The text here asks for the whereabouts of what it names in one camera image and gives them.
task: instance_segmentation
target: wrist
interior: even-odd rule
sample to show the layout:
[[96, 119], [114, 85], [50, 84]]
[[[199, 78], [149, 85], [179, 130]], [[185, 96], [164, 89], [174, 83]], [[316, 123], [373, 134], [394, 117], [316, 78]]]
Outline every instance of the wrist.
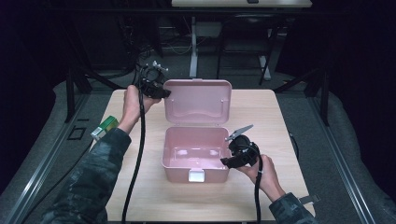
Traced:
[[122, 118], [120, 120], [118, 128], [125, 131], [126, 133], [130, 133], [138, 121], [139, 118], [135, 118], [135, 119]]
[[264, 189], [263, 191], [267, 195], [271, 203], [286, 194], [285, 190], [283, 190], [280, 186], [274, 186], [273, 188]]

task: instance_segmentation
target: black cable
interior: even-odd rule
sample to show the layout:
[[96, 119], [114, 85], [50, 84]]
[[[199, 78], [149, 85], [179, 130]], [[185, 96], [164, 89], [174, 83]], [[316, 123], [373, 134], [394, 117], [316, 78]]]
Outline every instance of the black cable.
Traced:
[[299, 160], [299, 157], [300, 157], [300, 149], [298, 148], [297, 141], [296, 141], [296, 139], [294, 138], [294, 135], [293, 135], [291, 132], [289, 132], [289, 136], [290, 136], [291, 141], [293, 141], [294, 146], [295, 146], [294, 152], [295, 152], [295, 154], [296, 154], [296, 158], [297, 158], [297, 160]]
[[129, 201], [131, 201], [132, 190], [134, 189], [134, 183], [137, 178], [137, 173], [139, 172], [140, 162], [142, 161], [143, 147], [145, 145], [146, 136], [146, 118], [145, 118], [145, 106], [143, 104], [143, 92], [139, 89], [139, 104], [140, 104], [140, 122], [141, 122], [141, 134], [140, 134], [140, 146], [139, 152], [137, 154], [136, 166], [134, 168], [134, 176], [132, 177], [131, 184], [128, 189], [127, 196], [125, 198], [125, 204], [122, 210], [122, 224], [125, 224], [126, 213], [128, 212]]
[[140, 49], [139, 59], [145, 61], [147, 58], [151, 56], [151, 51], [153, 50], [152, 46], [145, 46]]
[[137, 69], [134, 70], [134, 79], [132, 79], [132, 85], [135, 84], [135, 82], [136, 82], [136, 77], [137, 77]]
[[84, 151], [82, 151], [81, 155], [79, 155], [78, 160], [70, 167], [69, 170], [67, 170], [67, 172], [61, 177], [61, 179], [59, 179], [55, 185], [53, 185], [48, 191], [47, 193], [45, 193], [36, 203], [35, 205], [29, 210], [29, 212], [24, 216], [23, 220], [21, 221], [21, 223], [23, 224], [27, 218], [32, 215], [32, 213], [37, 209], [37, 207], [44, 201], [44, 199], [47, 198], [47, 196], [49, 196], [49, 194], [64, 180], [64, 178], [70, 174], [70, 172], [76, 167], [76, 165], [78, 164], [78, 162], [81, 160], [81, 158], [84, 156], [84, 154], [88, 151], [88, 149], [91, 148], [92, 145], [92, 141], [88, 144], [88, 146], [84, 149]]
[[262, 167], [263, 167], [263, 162], [262, 162], [262, 156], [260, 155], [260, 151], [256, 149], [255, 147], [252, 146], [246, 146], [246, 145], [238, 145], [239, 147], [248, 147], [251, 150], [256, 151], [258, 157], [259, 157], [259, 171], [257, 172], [256, 176], [256, 183], [254, 184], [254, 203], [256, 204], [256, 217], [257, 217], [257, 224], [260, 224], [262, 221], [262, 209], [260, 207], [260, 182], [262, 182]]
[[132, 73], [134, 69], [132, 67], [125, 68], [121, 72], [116, 73], [116, 74], [111, 74], [111, 75], [101, 75], [101, 77], [105, 77], [107, 79], [112, 79], [116, 77], [125, 77], [126, 75]]

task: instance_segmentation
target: table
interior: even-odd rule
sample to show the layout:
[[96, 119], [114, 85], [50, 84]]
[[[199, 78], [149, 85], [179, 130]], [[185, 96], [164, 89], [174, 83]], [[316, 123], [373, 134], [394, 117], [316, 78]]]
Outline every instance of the table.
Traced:
[[259, 0], [249, 4], [247, 0], [172, 0], [173, 7], [311, 7], [310, 0]]
[[[311, 7], [310, 0], [260, 0], [258, 4], [249, 4], [247, 0], [172, 0], [172, 7], [292, 7], [302, 8]], [[196, 48], [196, 21], [195, 17], [191, 20], [191, 63], [190, 63], [190, 77], [197, 76], [198, 53]], [[260, 57], [261, 66], [265, 65], [265, 57]], [[264, 73], [265, 80], [271, 80], [269, 69]]]
[[[114, 91], [103, 119], [121, 118], [123, 91]], [[308, 195], [300, 166], [283, 120], [276, 96], [270, 90], [233, 90], [229, 132], [254, 124], [245, 135], [262, 153], [273, 158], [280, 184], [296, 197]], [[247, 176], [232, 169], [220, 184], [175, 184], [166, 179], [162, 166], [165, 130], [173, 124], [165, 119], [163, 101], [146, 115], [146, 144], [126, 220], [128, 221], [254, 221], [254, 185]], [[139, 148], [140, 122], [131, 132], [132, 144], [125, 154], [119, 179], [106, 210], [109, 221], [120, 221]], [[270, 201], [261, 192], [262, 220], [274, 220]], [[315, 215], [312, 204], [305, 206]]]

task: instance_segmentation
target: black curtain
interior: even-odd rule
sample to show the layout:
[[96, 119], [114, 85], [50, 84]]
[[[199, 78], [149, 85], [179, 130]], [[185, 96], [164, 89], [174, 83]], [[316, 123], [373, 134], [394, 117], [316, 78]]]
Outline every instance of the black curtain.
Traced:
[[362, 161], [396, 202], [396, 4], [365, 0], [349, 9], [347, 18], [298, 19], [276, 71], [298, 77], [320, 66], [326, 52], [335, 55], [330, 91], [343, 102]]
[[65, 80], [67, 66], [35, 1], [2, 1], [0, 30], [3, 192], [47, 122], [55, 103], [52, 89]]

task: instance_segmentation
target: cable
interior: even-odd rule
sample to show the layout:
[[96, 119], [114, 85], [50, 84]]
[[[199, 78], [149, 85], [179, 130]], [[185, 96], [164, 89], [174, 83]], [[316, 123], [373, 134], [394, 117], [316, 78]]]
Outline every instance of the cable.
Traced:
[[134, 69], [132, 67], [131, 68], [125, 68], [119, 73], [111, 74], [111, 75], [101, 75], [101, 77], [105, 77], [107, 79], [112, 79], [112, 78], [116, 78], [116, 77], [125, 77], [126, 75], [132, 73], [133, 71], [134, 71]]
[[260, 151], [257, 150], [255, 147], [247, 146], [247, 145], [238, 145], [239, 147], [248, 147], [254, 151], [256, 151], [259, 157], [259, 171], [257, 172], [256, 176], [256, 183], [254, 184], [254, 203], [256, 204], [256, 217], [257, 217], [257, 224], [260, 224], [262, 221], [262, 209], [260, 207], [260, 182], [262, 182], [262, 156], [260, 155]]
[[299, 157], [300, 157], [300, 149], [298, 148], [297, 141], [296, 141], [296, 139], [294, 138], [294, 135], [293, 135], [291, 132], [289, 132], [289, 136], [290, 136], [290, 138], [291, 138], [291, 141], [293, 141], [293, 143], [294, 143], [294, 145], [295, 145], [294, 152], [295, 152], [295, 154], [296, 154], [297, 160], [299, 160]]
[[185, 51], [183, 51], [183, 52], [178, 52], [177, 50], [175, 50], [175, 47], [173, 47], [172, 45], [170, 45], [170, 44], [166, 44], [166, 45], [169, 46], [169, 47], [171, 48], [171, 50], [172, 50], [174, 53], [179, 54], [179, 55], [188, 53], [188, 52], [190, 51], [191, 47], [192, 47], [192, 45], [189, 45], [189, 48], [186, 49]]
[[146, 138], [146, 117], [145, 117], [145, 106], [143, 104], [143, 92], [139, 86], [139, 104], [140, 104], [140, 122], [141, 122], [141, 134], [140, 134], [140, 146], [139, 152], [137, 154], [136, 166], [134, 168], [134, 176], [132, 177], [131, 184], [128, 189], [128, 193], [125, 198], [125, 204], [122, 210], [122, 224], [125, 224], [126, 213], [128, 212], [129, 201], [131, 201], [132, 190], [134, 189], [134, 183], [137, 178], [137, 173], [139, 172], [140, 162], [142, 161], [143, 156], [143, 147], [145, 145]]
[[37, 209], [37, 207], [44, 201], [44, 199], [47, 198], [47, 196], [64, 180], [64, 178], [69, 175], [69, 173], [76, 167], [76, 165], [78, 164], [78, 162], [81, 160], [81, 158], [84, 156], [84, 154], [88, 151], [88, 149], [91, 148], [92, 145], [92, 141], [88, 144], [88, 146], [84, 149], [84, 151], [82, 151], [81, 155], [79, 155], [78, 160], [70, 167], [69, 170], [67, 170], [67, 172], [61, 177], [61, 179], [59, 179], [55, 185], [53, 185], [49, 191], [47, 191], [47, 193], [45, 193], [36, 203], [35, 205], [29, 210], [29, 212], [24, 216], [23, 220], [21, 221], [21, 223], [23, 224], [27, 218], [32, 215], [32, 213]]
[[[139, 63], [136, 63], [136, 67], [142, 67]], [[135, 82], [136, 82], [136, 77], [137, 77], [137, 68], [134, 70], [134, 79], [132, 79], [132, 85], [134, 85], [135, 84]]]
[[189, 33], [190, 33], [190, 35], [191, 35], [191, 29], [190, 29], [189, 23], [187, 22], [187, 20], [186, 20], [185, 17], [183, 17], [183, 20], [184, 20], [184, 22], [186, 23], [186, 27], [187, 27], [187, 29], [189, 30]]

